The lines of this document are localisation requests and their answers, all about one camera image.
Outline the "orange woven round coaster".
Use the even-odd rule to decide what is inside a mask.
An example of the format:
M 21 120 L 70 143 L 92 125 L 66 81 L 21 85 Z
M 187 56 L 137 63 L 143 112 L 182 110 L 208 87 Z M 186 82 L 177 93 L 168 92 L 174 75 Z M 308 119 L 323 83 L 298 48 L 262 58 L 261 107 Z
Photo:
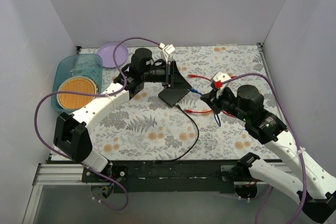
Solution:
M 97 94 L 98 90 L 97 84 L 90 78 L 84 76 L 71 77 L 58 88 L 57 102 L 67 110 L 80 109 L 94 99 L 93 96 L 82 95 L 82 93 Z

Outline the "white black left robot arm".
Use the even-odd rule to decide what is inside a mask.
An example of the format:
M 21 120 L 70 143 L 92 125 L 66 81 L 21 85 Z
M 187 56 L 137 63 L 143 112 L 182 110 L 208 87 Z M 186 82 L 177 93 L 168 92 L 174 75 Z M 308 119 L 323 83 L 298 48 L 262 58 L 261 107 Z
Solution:
M 54 145 L 75 163 L 91 168 L 100 182 L 111 178 L 112 163 L 93 148 L 90 134 L 94 128 L 117 107 L 129 102 L 146 82 L 162 84 L 163 90 L 158 96 L 170 107 L 192 87 L 179 72 L 176 61 L 153 61 L 152 51 L 146 48 L 136 49 L 122 72 L 101 97 L 71 114 L 61 113 L 56 121 Z

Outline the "floral patterned table mat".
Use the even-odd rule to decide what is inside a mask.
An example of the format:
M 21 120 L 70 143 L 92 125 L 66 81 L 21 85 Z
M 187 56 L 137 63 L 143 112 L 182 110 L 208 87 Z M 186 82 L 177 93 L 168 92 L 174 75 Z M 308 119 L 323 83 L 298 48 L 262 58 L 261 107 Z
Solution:
M 146 83 L 128 103 L 112 111 L 91 133 L 93 148 L 112 160 L 239 159 L 253 152 L 274 159 L 273 152 L 253 139 L 242 121 L 226 114 L 215 122 L 200 94 L 210 91 L 209 79 L 221 71 L 249 77 L 230 83 L 232 91 L 244 84 L 258 88 L 267 110 L 278 114 L 268 84 L 260 46 L 217 45 L 178 47 L 172 57 L 195 92 L 187 94 L 179 108 L 170 108 L 159 97 L 159 83 Z

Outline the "teal plastic tray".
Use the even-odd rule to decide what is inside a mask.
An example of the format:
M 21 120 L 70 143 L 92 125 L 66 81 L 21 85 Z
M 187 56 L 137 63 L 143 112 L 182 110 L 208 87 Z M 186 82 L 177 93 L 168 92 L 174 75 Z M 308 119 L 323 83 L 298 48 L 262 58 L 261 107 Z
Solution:
M 79 54 L 69 56 L 59 63 L 52 90 L 98 94 L 101 85 L 101 57 L 96 54 Z M 51 106 L 56 111 L 71 113 L 93 99 L 92 96 L 62 93 L 51 97 Z

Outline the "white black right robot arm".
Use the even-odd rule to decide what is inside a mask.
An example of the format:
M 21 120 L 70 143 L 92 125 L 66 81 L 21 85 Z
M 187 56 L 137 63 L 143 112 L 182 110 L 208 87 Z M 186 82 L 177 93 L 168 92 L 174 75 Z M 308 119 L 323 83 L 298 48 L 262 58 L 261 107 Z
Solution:
M 268 183 L 303 203 L 302 211 L 313 221 L 324 223 L 335 212 L 335 177 L 330 175 L 304 150 L 297 148 L 287 126 L 264 108 L 264 97 L 251 85 L 243 85 L 233 94 L 228 87 L 201 97 L 215 113 L 225 111 L 245 123 L 245 130 L 264 147 L 275 153 L 292 174 L 267 164 L 258 155 L 248 153 L 226 174 L 248 181 Z

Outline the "purple plastic plate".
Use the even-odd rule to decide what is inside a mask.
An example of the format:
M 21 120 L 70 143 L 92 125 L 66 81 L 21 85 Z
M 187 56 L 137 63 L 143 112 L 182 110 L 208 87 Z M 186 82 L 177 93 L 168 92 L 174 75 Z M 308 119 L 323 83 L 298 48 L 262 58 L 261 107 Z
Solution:
M 115 64 L 114 59 L 113 59 L 113 52 L 117 45 L 118 43 L 111 42 L 111 43 L 103 45 L 102 47 L 98 49 L 97 55 L 101 57 L 102 65 L 104 68 L 112 69 L 112 68 L 115 68 L 116 65 L 120 67 L 126 61 L 128 61 L 129 51 L 125 45 L 121 44 L 116 49 L 116 52 L 115 52 L 115 60 L 117 62 L 117 64 Z

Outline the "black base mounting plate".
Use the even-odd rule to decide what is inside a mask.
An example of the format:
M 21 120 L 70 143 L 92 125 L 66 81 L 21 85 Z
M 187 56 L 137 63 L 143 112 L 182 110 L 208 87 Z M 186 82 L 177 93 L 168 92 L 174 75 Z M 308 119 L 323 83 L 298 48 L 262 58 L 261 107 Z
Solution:
M 255 179 L 228 174 L 235 164 L 235 160 L 115 161 L 100 174 L 84 168 L 82 181 L 106 183 L 107 188 L 101 190 L 106 198 L 124 189 L 129 193 L 208 191 L 256 197 L 262 187 Z

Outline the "aluminium frame rail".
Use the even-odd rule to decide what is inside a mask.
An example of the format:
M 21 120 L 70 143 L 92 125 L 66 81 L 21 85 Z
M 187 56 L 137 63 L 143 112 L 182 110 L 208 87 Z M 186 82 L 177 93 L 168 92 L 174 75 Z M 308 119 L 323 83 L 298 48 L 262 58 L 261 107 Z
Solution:
M 76 185 L 82 183 L 83 167 L 76 164 L 39 164 L 33 185 Z

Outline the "black network switch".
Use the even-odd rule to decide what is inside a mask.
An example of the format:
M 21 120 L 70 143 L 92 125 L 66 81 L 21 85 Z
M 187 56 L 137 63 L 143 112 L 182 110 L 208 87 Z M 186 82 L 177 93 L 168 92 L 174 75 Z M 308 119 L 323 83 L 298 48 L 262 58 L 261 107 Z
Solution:
M 181 101 L 190 91 L 188 89 L 164 89 L 158 97 L 170 108 L 174 107 Z

